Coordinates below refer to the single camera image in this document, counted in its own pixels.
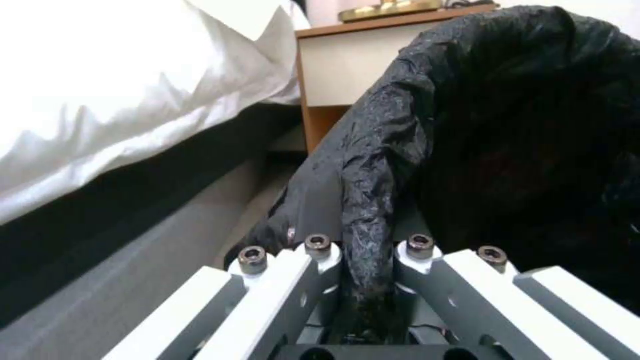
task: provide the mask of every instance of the bed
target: bed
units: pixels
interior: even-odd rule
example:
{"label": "bed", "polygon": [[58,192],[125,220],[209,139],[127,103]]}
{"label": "bed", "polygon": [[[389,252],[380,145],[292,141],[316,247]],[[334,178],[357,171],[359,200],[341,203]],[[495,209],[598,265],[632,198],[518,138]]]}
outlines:
{"label": "bed", "polygon": [[[147,91],[142,97],[96,102],[105,85],[92,96],[65,97],[57,113],[24,101],[8,107],[21,116],[16,122],[28,124],[14,123],[0,135],[3,359],[106,354],[213,262],[254,194],[266,149],[301,121],[300,107],[290,105],[298,95],[289,44],[294,27],[308,26],[293,16],[300,8],[278,2],[251,40],[197,3],[173,6],[164,9],[164,20],[180,9],[185,24],[196,22],[190,35],[207,33],[200,46],[224,47],[218,55],[225,59],[216,63],[222,68],[198,67],[193,52],[172,49],[189,59],[177,78],[200,76],[191,92],[168,80],[169,66],[154,86],[140,87]],[[216,71],[217,77],[201,77]],[[35,103],[46,99],[42,91]],[[46,117],[52,113],[55,126]]]}

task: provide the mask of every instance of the white fabric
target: white fabric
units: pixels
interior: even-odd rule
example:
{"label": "white fabric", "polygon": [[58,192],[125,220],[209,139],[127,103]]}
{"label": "white fabric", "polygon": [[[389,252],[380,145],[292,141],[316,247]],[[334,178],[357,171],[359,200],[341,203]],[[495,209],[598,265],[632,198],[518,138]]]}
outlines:
{"label": "white fabric", "polygon": [[183,0],[3,1],[0,224],[285,89],[292,21],[262,16],[251,41]]}

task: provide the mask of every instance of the metal screw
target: metal screw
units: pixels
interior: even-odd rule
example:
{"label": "metal screw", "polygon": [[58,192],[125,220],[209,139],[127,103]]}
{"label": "metal screw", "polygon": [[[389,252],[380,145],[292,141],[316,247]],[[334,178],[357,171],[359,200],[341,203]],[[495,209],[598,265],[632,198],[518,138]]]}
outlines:
{"label": "metal screw", "polygon": [[245,247],[238,255],[238,262],[245,274],[261,274],[267,270],[267,252],[260,246]]}
{"label": "metal screw", "polygon": [[406,244],[406,253],[410,257],[418,260],[431,259],[433,256],[433,238],[424,234],[413,234]]}
{"label": "metal screw", "polygon": [[293,244],[293,240],[296,239],[296,228],[290,227],[287,229],[287,241],[289,244]]}
{"label": "metal screw", "polygon": [[478,249],[478,256],[500,274],[504,274],[507,270],[507,253],[499,247],[481,246]]}
{"label": "metal screw", "polygon": [[322,260],[331,255],[331,240],[325,234],[309,235],[305,240],[307,255],[314,260]]}

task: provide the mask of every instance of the black plastic bag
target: black plastic bag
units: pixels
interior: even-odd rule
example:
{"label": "black plastic bag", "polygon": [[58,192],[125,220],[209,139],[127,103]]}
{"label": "black plastic bag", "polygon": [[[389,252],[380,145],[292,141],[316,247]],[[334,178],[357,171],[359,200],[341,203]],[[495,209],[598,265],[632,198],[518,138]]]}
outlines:
{"label": "black plastic bag", "polygon": [[226,262],[247,245],[292,247],[303,194],[337,173],[360,300],[390,289],[407,192],[447,252],[492,244],[521,271],[604,259],[621,268],[595,277],[640,275],[639,129],[640,44],[616,27],[542,7],[454,19],[399,53]]}

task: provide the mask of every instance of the mattress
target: mattress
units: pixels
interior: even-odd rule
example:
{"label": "mattress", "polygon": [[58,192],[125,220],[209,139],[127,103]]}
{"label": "mattress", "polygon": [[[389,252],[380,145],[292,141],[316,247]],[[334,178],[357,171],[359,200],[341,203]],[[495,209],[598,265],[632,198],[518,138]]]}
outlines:
{"label": "mattress", "polygon": [[100,359],[210,265],[260,182],[246,161],[0,331],[3,360]]}
{"label": "mattress", "polygon": [[299,106],[255,104],[232,121],[103,174],[0,227],[0,327],[160,223],[238,164],[264,154],[273,140],[300,123]]}
{"label": "mattress", "polygon": [[304,27],[291,0],[3,2],[0,224],[257,102],[296,100]]}

